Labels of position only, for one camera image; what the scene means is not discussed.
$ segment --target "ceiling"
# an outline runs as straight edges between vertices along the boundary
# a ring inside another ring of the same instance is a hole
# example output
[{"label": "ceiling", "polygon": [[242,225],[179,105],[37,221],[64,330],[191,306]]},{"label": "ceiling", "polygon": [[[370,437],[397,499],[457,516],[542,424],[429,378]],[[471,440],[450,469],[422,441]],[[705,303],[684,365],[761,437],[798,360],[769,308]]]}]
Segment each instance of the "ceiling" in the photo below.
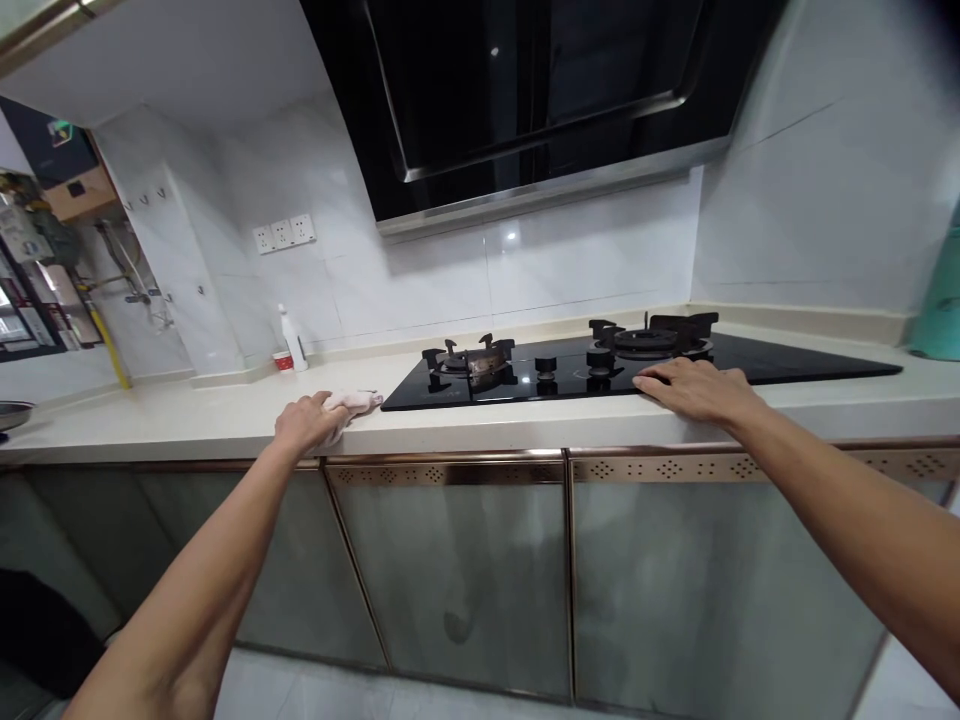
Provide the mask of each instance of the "ceiling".
[{"label": "ceiling", "polygon": [[0,80],[85,128],[144,103],[218,130],[329,87],[297,0],[126,0]]}]

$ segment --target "person's left hand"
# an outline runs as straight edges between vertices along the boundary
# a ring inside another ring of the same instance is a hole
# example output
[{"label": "person's left hand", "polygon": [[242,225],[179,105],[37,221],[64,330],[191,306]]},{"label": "person's left hand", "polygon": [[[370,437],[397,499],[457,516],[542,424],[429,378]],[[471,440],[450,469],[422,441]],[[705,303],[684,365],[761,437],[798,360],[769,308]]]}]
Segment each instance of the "person's left hand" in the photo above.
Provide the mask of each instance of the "person's left hand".
[{"label": "person's left hand", "polygon": [[326,440],[348,417],[345,407],[325,410],[323,401],[330,397],[326,390],[313,397],[304,395],[289,403],[274,426],[274,443],[302,457],[310,448]]}]

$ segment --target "white spray bottle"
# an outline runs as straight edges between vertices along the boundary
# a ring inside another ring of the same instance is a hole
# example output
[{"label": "white spray bottle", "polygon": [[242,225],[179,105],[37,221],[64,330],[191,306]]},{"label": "white spray bottle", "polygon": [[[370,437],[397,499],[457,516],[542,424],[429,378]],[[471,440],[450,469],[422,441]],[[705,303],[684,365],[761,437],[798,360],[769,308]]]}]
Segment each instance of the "white spray bottle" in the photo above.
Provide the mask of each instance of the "white spray bottle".
[{"label": "white spray bottle", "polygon": [[278,307],[280,308],[280,331],[283,333],[283,339],[287,341],[287,350],[290,351],[290,357],[293,358],[293,369],[297,372],[303,372],[307,369],[307,359],[303,355],[300,334],[297,332],[293,320],[287,315],[287,309],[283,306],[283,303],[280,303]]}]

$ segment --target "teal container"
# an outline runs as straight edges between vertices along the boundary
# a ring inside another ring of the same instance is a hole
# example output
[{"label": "teal container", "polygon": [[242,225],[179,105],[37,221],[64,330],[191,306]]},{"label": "teal container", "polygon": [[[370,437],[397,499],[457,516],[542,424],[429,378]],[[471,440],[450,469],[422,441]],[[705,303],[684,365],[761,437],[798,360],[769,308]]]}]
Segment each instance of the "teal container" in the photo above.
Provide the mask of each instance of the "teal container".
[{"label": "teal container", "polygon": [[913,326],[910,352],[932,360],[960,360],[960,203]]}]

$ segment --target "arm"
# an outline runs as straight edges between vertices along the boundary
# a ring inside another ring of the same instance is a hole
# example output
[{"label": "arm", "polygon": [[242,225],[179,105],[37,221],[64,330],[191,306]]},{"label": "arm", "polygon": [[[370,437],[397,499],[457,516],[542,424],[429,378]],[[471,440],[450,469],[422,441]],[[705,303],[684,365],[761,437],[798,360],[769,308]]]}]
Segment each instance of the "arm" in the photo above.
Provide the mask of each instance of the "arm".
[{"label": "arm", "polygon": [[212,718],[237,627],[297,461],[347,417],[330,393],[287,405],[273,442],[160,578],[87,677],[66,720]]},{"label": "arm", "polygon": [[634,385],[743,445],[843,578],[960,704],[960,518],[768,407],[739,370],[683,358],[645,368]]}]

